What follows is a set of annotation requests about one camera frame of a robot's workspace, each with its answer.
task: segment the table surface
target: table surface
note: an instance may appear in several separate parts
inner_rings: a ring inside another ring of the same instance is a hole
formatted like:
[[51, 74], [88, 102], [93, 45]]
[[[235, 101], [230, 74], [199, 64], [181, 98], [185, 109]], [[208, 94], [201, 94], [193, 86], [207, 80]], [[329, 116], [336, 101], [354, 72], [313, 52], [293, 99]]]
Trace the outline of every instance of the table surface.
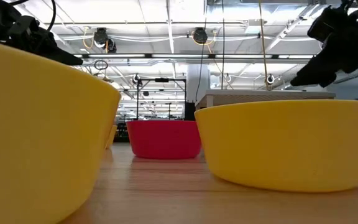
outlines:
[[358, 189], [330, 194], [259, 190], [213, 176], [201, 157], [156, 161], [129, 144], [106, 150], [91, 197], [62, 223], [352, 223]]
[[272, 100], [311, 100], [311, 99], [333, 99], [335, 93], [310, 92], [310, 91], [267, 91], [267, 90], [206, 90], [196, 106], [207, 107], [207, 96], [213, 96], [213, 105], [228, 105], [233, 103], [250, 103]]

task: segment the ceiling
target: ceiling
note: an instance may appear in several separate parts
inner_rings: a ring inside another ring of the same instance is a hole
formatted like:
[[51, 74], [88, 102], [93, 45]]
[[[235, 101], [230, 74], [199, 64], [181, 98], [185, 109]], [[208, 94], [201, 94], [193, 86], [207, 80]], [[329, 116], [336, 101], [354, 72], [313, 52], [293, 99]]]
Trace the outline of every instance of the ceiling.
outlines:
[[[108, 34], [117, 46], [119, 54], [262, 54], [260, 33], [260, 11], [255, 0], [226, 0], [224, 14], [222, 0], [55, 0], [57, 17], [52, 32], [58, 46], [73, 54], [103, 54], [103, 50], [92, 43], [97, 27], [108, 28]], [[314, 55], [321, 47], [307, 37], [307, 30], [324, 7], [322, 4], [340, 4], [341, 0], [265, 0], [262, 4], [262, 21], [266, 54]], [[22, 13], [34, 16], [41, 26], [48, 26], [52, 18], [52, 3], [49, 0], [30, 0], [16, 6]], [[195, 27], [206, 27], [211, 44], [197, 45], [191, 38]], [[99, 71], [92, 66], [94, 60], [85, 60], [89, 67], [76, 67], [95, 74]], [[194, 60], [150, 60], [131, 59], [131, 66], [125, 59], [106, 60], [111, 66], [104, 70], [114, 80], [117, 88], [132, 88], [132, 77], [176, 77], [185, 78], [187, 65], [199, 63]], [[219, 75], [222, 61], [205, 60], [212, 75]], [[270, 62], [267, 72], [289, 80], [307, 62]], [[253, 89], [264, 85], [264, 64], [226, 60], [224, 73], [230, 76], [233, 88]], [[174, 83], [153, 83], [148, 88], [177, 88], [178, 92], [150, 93], [153, 99], [184, 99], [184, 94]], [[127, 107], [131, 98], [123, 94]], [[162, 101], [159, 110], [145, 106], [143, 114], [150, 110], [167, 113], [167, 101]], [[172, 113], [181, 114], [182, 105], [174, 106]]]

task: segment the plastic bowl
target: plastic bowl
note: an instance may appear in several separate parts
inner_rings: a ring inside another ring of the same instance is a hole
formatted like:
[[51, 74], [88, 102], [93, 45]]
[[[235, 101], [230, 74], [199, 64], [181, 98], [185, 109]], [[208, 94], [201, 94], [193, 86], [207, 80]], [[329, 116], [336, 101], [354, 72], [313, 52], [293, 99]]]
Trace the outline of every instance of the plastic bowl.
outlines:
[[132, 152], [148, 159], [189, 159], [201, 150], [195, 121], [128, 121]]
[[88, 198], [119, 99], [91, 75], [0, 45], [0, 223], [57, 223]]
[[358, 186], [358, 101], [266, 101], [195, 115], [208, 167], [222, 179], [294, 192]]
[[117, 126], [114, 125], [112, 128], [111, 128], [111, 131], [110, 131], [110, 135], [109, 135], [109, 140], [107, 141], [107, 144], [106, 144], [106, 149], [109, 149], [110, 146], [112, 145], [113, 141], [114, 141], [114, 137], [116, 135], [116, 131], [117, 131]]

